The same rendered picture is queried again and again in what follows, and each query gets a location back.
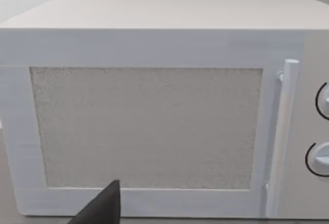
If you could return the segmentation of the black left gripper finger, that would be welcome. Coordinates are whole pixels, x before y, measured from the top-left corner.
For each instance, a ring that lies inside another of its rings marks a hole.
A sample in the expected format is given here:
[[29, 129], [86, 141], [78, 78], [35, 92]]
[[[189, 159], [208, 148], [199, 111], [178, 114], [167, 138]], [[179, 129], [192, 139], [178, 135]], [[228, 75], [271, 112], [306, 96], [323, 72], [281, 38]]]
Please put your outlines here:
[[120, 181], [114, 180], [67, 224], [120, 224]]

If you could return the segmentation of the pale microwave door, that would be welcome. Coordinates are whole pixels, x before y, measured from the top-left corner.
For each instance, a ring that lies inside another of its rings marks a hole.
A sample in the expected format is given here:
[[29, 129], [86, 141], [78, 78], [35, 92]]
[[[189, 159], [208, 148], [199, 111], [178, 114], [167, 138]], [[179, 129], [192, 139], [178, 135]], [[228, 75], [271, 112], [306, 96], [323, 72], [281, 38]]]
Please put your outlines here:
[[276, 67], [0, 67], [18, 211], [73, 216], [111, 181], [125, 217], [261, 217]]

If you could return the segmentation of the pale microwave oven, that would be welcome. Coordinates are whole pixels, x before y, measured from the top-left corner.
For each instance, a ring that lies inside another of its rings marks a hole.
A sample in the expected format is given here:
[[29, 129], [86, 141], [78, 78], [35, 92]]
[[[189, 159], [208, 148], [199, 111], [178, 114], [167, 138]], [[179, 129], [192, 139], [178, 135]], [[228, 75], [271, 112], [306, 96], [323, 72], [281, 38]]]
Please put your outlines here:
[[315, 96], [329, 84], [329, 5], [317, 0], [52, 0], [0, 24], [0, 67], [276, 67], [275, 142], [284, 61], [300, 62], [279, 219], [329, 219], [329, 178], [305, 166], [329, 142]]

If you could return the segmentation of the pale microwave knob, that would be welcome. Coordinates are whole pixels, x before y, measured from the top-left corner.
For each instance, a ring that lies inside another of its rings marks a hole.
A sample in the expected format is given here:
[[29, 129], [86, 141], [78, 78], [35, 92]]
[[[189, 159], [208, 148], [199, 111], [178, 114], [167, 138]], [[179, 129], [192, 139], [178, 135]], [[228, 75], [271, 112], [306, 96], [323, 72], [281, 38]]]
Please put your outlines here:
[[329, 121], [329, 84], [325, 82], [318, 89], [315, 96], [315, 108], [317, 113]]
[[305, 154], [308, 171], [320, 178], [329, 178], [329, 142], [313, 143]]

